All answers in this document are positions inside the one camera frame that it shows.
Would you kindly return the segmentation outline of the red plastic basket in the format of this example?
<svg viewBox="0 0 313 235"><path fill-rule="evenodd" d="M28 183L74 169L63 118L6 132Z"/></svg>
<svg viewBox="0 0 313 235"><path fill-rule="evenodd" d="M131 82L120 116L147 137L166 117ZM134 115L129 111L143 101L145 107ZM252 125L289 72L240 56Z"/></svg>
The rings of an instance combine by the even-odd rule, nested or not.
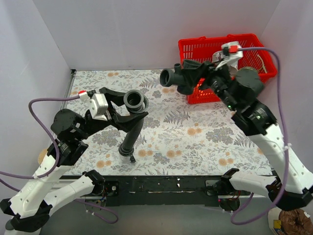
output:
<svg viewBox="0 0 313 235"><path fill-rule="evenodd" d="M184 59L195 60L200 63L212 61L212 55L221 49L221 45L233 41L238 41L240 46L262 47L263 44L254 34L228 34L223 37L198 37L181 39L178 41L180 61ZM238 69L252 67L259 73L260 79L266 83L277 75L277 68L267 51L254 50L243 52L243 58L238 61ZM194 89L192 95L187 96L189 104L218 102L220 99L210 90L199 91Z"/></svg>

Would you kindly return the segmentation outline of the white grey button device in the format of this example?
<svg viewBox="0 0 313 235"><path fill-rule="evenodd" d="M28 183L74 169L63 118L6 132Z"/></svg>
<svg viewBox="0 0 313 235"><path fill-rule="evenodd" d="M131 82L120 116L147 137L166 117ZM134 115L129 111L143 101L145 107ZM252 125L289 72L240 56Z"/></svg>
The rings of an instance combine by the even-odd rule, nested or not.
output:
<svg viewBox="0 0 313 235"><path fill-rule="evenodd" d="M11 220L8 220L8 221L6 222L6 224L5 224L5 230L6 230L6 231L12 231L12 230L14 230L14 227L13 227L12 224L11 224Z"/></svg>

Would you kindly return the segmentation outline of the grey tee pipe fitting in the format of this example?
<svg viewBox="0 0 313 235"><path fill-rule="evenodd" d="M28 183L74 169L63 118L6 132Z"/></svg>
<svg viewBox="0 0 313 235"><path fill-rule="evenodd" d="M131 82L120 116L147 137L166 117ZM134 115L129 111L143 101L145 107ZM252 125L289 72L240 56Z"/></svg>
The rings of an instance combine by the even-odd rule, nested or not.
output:
<svg viewBox="0 0 313 235"><path fill-rule="evenodd" d="M193 88L188 84L185 76L182 74L180 63L174 64L174 69L163 69L159 76L159 82L163 87L177 86L177 91L183 95L191 95Z"/></svg>

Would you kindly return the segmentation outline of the floral table mat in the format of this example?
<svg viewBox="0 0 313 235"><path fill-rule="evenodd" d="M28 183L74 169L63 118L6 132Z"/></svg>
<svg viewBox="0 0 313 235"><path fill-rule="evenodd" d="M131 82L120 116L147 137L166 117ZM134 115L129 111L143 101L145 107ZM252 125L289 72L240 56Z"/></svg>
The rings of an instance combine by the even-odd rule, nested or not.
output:
<svg viewBox="0 0 313 235"><path fill-rule="evenodd" d="M136 162L122 157L118 147L125 134L107 127L86 140L88 149L67 172L80 175L222 175L231 168L270 175L260 148L231 120L220 102L190 105L175 87L159 83L160 70L78 71L71 95L107 87L139 90L149 100L148 115L134 145Z"/></svg>

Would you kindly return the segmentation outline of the beige tape roll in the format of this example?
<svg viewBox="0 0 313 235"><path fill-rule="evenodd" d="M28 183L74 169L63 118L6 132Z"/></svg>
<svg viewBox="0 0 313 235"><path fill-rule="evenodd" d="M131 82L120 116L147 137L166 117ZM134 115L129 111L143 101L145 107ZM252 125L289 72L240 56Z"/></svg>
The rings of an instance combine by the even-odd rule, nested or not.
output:
<svg viewBox="0 0 313 235"><path fill-rule="evenodd" d="M46 156L47 154L47 149L43 149L40 153L39 153L39 156L38 156L38 164L40 165L43 160L44 160L44 157Z"/></svg>

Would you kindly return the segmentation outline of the crumpled grey paper bag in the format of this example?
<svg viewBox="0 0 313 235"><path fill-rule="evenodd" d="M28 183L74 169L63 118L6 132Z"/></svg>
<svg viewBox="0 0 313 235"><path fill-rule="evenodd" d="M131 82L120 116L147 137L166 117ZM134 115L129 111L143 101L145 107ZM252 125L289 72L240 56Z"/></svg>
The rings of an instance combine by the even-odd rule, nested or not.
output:
<svg viewBox="0 0 313 235"><path fill-rule="evenodd" d="M212 63L217 62L215 70L221 69L224 65L227 65L231 70L238 70L238 61L243 58L243 52L238 51L231 53L230 55L224 55L222 51L217 51L212 55Z"/></svg>

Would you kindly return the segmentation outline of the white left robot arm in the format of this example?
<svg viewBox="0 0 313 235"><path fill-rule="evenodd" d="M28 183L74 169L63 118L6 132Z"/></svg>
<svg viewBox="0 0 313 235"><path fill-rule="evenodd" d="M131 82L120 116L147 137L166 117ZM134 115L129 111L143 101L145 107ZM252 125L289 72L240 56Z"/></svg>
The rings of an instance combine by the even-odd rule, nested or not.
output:
<svg viewBox="0 0 313 235"><path fill-rule="evenodd" d="M116 92L108 88L80 91L73 100L88 104L84 116L61 109L53 124L46 129L52 140L41 164L15 196L1 200L0 208L11 218L5 225L7 235L38 235L41 228L60 208L92 194L106 196L108 188L104 177L96 170L82 174L76 181L54 190L59 179L87 150L85 140L109 126L126 133L118 151L134 163L134 143L148 115L149 101L138 90Z"/></svg>

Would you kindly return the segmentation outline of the brown item in white cup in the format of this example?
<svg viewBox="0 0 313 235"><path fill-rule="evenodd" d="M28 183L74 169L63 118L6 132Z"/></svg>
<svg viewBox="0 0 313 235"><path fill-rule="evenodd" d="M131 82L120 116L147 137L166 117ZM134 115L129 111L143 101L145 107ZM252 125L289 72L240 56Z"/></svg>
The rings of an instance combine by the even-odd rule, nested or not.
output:
<svg viewBox="0 0 313 235"><path fill-rule="evenodd" d="M303 209L283 211L273 208L268 212L268 226L274 235L312 235L311 216Z"/></svg>

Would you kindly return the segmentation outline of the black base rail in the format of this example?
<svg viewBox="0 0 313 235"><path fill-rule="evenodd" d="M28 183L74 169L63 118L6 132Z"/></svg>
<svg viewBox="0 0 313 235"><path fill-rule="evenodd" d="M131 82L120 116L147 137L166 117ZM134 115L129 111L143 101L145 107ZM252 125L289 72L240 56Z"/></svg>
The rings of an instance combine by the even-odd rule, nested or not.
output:
<svg viewBox="0 0 313 235"><path fill-rule="evenodd" d="M208 186L219 176L105 176L106 206L204 205L218 206Z"/></svg>

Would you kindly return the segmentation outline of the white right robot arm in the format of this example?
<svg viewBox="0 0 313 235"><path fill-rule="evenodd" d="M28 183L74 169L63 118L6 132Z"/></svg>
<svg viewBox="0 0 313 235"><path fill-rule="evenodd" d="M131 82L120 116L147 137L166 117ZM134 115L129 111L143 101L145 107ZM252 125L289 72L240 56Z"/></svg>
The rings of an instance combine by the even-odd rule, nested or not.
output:
<svg viewBox="0 0 313 235"><path fill-rule="evenodd" d="M258 100L264 87L258 72L242 68L231 77L223 62L193 60L184 60L181 72L188 85L210 88L220 98L234 113L236 126L261 149L276 171L275 176L249 176L233 168L213 186L214 191L229 195L249 191L269 198L285 211L308 205L313 199L313 174L288 146L287 133L276 117Z"/></svg>

